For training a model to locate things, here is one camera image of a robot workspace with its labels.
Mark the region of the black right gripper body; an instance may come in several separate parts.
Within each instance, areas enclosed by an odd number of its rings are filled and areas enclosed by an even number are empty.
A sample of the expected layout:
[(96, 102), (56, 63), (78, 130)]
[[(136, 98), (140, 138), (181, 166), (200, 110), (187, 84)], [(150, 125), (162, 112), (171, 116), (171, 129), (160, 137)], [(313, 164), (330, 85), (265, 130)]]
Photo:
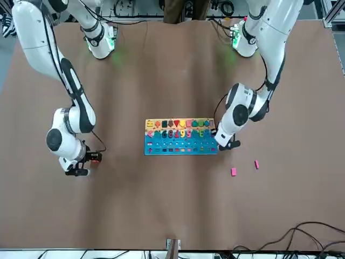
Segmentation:
[(97, 151), (91, 151), (89, 148), (86, 148), (86, 153), (83, 158), (83, 163), (88, 162), (89, 160), (92, 160), (93, 162), (98, 162), (97, 161)]

